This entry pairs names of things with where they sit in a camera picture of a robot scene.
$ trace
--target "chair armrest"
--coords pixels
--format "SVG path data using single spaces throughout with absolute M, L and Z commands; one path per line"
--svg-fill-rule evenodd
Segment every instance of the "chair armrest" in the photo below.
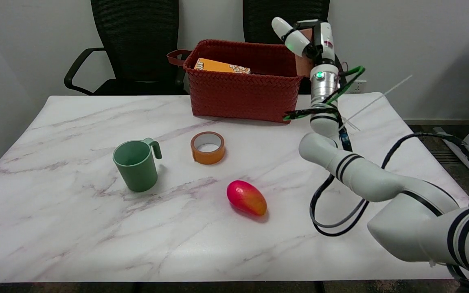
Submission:
M 180 60 L 186 60 L 188 58 L 189 54 L 182 54 L 180 55 Z M 175 87 L 179 90 L 184 89 L 184 76 L 186 75 L 186 72 L 184 71 L 183 67 L 179 67 L 177 69 L 177 76 L 175 77 Z
M 83 89 L 82 87 L 77 87 L 77 86 L 73 85 L 72 80 L 73 80 L 73 77 L 75 76 L 75 74 L 77 73 L 77 70 L 79 70 L 81 65 L 84 63 L 84 61 L 86 60 L 86 58 L 88 58 L 88 56 L 90 54 L 92 54 L 95 51 L 103 51 L 103 50 L 104 50 L 104 48 L 89 48 L 89 49 L 86 49 L 86 50 L 82 51 L 81 55 L 79 55 L 79 57 L 77 57 L 77 59 L 75 59 L 75 62 L 73 62 L 72 66 L 70 67 L 70 69 L 68 70 L 68 72 L 65 76 L 65 86 L 68 89 L 76 90 L 76 91 L 79 91 L 79 92 L 81 92 L 83 94 L 87 94 L 87 95 L 93 95 L 93 93 L 91 91 Z

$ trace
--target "mug handle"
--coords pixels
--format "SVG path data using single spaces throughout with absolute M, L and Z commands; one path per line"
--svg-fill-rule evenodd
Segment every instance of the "mug handle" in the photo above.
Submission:
M 162 158 L 162 153 L 160 152 L 160 145 L 158 141 L 154 141 L 152 138 L 147 138 L 143 140 L 147 145 L 153 148 L 153 152 L 155 153 L 155 158 L 160 160 Z

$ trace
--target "orange tape roll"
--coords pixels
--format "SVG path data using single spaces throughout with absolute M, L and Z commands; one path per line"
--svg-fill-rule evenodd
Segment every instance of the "orange tape roll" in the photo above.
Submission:
M 208 147 L 211 144 L 216 145 L 218 148 L 211 152 L 198 150 L 201 146 Z M 218 133 L 211 131 L 200 132 L 195 135 L 191 140 L 191 150 L 193 159 L 203 165 L 211 165 L 220 162 L 226 153 L 224 138 Z

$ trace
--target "cardboard box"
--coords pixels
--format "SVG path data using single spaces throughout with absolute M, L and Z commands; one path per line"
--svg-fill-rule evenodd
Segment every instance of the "cardboard box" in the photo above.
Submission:
M 197 70 L 206 70 L 209 72 L 231 72 L 239 74 L 251 74 L 251 69 L 249 68 L 213 61 L 205 58 L 199 58 L 194 68 Z

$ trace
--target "red mango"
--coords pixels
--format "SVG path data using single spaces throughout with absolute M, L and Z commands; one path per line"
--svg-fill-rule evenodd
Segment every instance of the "red mango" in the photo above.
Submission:
M 267 202 L 262 193 L 253 185 L 235 180 L 227 186 L 229 202 L 239 210 L 255 216 L 263 216 L 267 212 Z

